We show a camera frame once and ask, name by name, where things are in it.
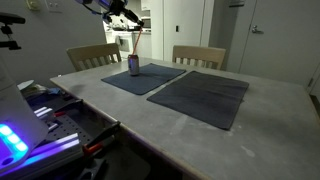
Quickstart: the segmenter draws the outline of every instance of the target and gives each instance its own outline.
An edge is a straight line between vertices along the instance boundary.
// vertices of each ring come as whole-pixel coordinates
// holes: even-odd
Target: gray placemat
[[[247,82],[190,72],[147,100],[229,130]]]
[[[140,74],[138,76],[130,76],[126,71],[101,80],[133,94],[143,95],[183,74],[185,71],[156,64],[148,64],[140,67]]]

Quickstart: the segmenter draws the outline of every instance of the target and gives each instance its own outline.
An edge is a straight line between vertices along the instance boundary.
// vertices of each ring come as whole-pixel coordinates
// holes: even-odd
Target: can
[[[128,72],[131,76],[139,75],[139,57],[138,55],[130,54],[128,56]]]

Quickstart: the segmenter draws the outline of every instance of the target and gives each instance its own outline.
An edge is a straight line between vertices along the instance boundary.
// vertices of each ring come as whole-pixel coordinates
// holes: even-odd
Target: wooden chair
[[[220,70],[226,50],[210,47],[174,46],[172,62]]]
[[[121,61],[119,47],[115,43],[70,48],[67,54],[76,71]]]

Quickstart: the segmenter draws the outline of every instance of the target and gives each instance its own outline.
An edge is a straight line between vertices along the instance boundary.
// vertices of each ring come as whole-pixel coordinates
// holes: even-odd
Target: white tabletop
[[[320,177],[319,118],[303,87],[158,60],[141,60],[140,65],[151,62],[248,82],[249,88],[231,130],[215,128],[146,100],[164,85],[138,96],[101,81],[126,71],[127,62],[51,80],[110,121],[120,121],[136,139],[191,176]]]

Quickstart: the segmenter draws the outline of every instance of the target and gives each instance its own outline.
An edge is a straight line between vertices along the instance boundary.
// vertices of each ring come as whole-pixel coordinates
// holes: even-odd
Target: blue led light
[[[20,141],[20,138],[15,134],[12,134],[12,135],[8,136],[7,138],[12,144],[17,144]]]
[[[12,133],[12,131],[8,126],[0,125],[0,133],[5,136],[8,136]]]
[[[28,149],[27,145],[23,142],[20,142],[19,144],[16,145],[16,148],[19,150],[19,151],[25,151]]]

